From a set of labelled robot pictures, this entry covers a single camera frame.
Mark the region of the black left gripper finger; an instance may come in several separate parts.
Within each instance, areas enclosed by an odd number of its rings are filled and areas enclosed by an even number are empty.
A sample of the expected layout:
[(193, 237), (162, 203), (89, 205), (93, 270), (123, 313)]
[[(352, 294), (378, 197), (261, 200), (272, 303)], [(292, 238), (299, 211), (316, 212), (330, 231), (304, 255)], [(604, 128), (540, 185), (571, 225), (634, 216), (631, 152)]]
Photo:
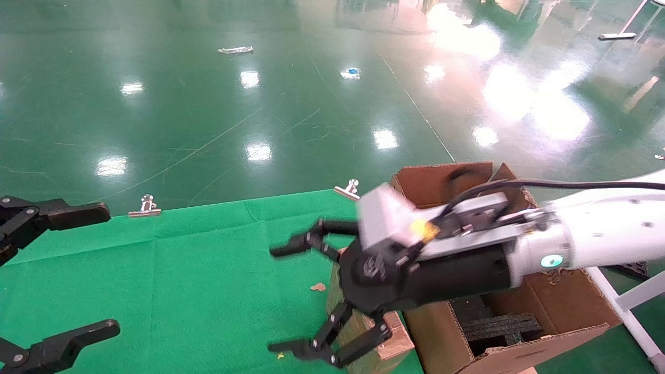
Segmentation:
[(58, 373), (73, 367), (81, 350), (119, 335), (114, 319), (85, 325), (34, 343), (24, 349), (1, 338), (1, 373)]
[(1, 266), (47, 231), (64, 231), (110, 220), (102, 203), (71, 206), (63, 199), (31, 202), (14, 196), (1, 201)]

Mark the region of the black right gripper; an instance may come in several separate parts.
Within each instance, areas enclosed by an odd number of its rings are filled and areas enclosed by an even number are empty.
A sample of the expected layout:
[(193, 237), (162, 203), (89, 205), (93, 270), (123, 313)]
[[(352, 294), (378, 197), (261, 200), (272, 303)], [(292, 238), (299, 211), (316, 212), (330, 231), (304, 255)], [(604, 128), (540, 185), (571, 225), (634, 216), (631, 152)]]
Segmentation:
[[(347, 303), (336, 305), (313, 339), (270, 343), (268, 351), (291, 352), (299, 360), (323, 360), (344, 368), (392, 338), (389, 324), (380, 313), (413, 310), (511, 286), (508, 260), (501, 244), (399, 264), (407, 251), (402, 244), (380, 242), (363, 248), (359, 242), (352, 242), (340, 255), (337, 248), (325, 242), (328, 234), (357, 237), (358, 222), (319, 219), (307, 231), (292, 235), (287, 243), (271, 247), (269, 253), (280, 258), (316, 249), (331, 261), (339, 261), (339, 284)], [(374, 326), (334, 350), (334, 342), (354, 308), (370, 315)]]

